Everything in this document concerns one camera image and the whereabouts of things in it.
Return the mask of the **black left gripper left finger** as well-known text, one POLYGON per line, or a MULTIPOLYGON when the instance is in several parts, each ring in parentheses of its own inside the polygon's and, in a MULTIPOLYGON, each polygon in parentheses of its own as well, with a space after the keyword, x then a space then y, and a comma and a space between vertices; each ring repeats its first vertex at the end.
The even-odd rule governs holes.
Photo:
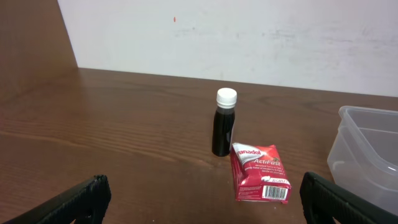
POLYGON ((7 223, 101 224, 110 201, 108 178, 94 175, 7 223))

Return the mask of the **clear plastic container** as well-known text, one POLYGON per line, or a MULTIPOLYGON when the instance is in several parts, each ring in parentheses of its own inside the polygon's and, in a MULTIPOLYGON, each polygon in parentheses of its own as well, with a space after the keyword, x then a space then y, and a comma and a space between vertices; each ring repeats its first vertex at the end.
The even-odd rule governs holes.
POLYGON ((339 115, 327 159, 335 184, 397 215, 397 112, 343 106, 339 115))

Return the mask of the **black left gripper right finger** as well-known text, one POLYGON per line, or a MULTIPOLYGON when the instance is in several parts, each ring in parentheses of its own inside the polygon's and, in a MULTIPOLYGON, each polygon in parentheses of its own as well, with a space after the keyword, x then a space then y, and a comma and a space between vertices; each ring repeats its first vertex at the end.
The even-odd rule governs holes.
POLYGON ((314 172, 300 186, 304 217, 309 224, 397 223, 397 215, 352 194, 314 172))

